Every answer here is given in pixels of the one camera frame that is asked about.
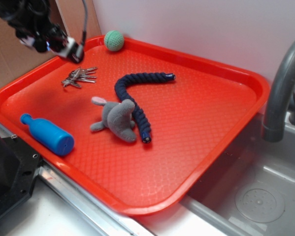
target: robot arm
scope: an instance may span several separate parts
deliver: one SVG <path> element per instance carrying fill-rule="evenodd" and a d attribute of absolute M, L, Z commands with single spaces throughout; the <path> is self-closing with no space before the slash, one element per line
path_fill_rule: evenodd
<path fill-rule="evenodd" d="M 21 43 L 34 47 L 39 53 L 49 49 L 56 55 L 79 63 L 84 57 L 86 31 L 84 27 L 81 45 L 68 37 L 59 25 L 49 18 L 48 0 L 0 0 L 0 18 L 16 30 Z"/>

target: sink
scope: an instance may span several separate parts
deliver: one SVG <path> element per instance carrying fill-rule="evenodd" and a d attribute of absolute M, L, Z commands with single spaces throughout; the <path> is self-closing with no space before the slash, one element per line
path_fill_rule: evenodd
<path fill-rule="evenodd" d="M 295 126 L 261 139 L 256 115 L 189 190 L 184 204 L 227 235 L 295 235 Z"/>

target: gray stuffed mouse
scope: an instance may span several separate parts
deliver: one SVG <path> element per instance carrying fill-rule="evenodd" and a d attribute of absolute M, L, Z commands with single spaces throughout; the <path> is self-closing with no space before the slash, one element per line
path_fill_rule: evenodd
<path fill-rule="evenodd" d="M 109 128 L 120 139 L 133 143 L 136 141 L 136 135 L 132 131 L 135 122 L 131 120 L 135 104 L 125 99 L 122 103 L 107 102 L 100 97 L 92 97 L 92 103 L 103 106 L 102 121 L 90 126 L 91 131 L 99 131 Z"/>

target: sink drain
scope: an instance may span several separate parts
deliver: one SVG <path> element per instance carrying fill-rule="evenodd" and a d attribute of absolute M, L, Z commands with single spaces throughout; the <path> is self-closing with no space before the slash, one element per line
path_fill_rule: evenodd
<path fill-rule="evenodd" d="M 240 188 L 235 202 L 244 217 L 258 223 L 268 223 L 278 219 L 285 208 L 282 195 L 261 183 L 248 184 Z"/>

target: knitted ball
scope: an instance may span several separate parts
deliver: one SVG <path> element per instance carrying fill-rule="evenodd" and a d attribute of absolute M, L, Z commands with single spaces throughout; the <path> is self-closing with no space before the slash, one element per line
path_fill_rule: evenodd
<path fill-rule="evenodd" d="M 109 31 L 104 37 L 104 44 L 107 49 L 116 52 L 124 45 L 123 35 L 116 30 Z"/>

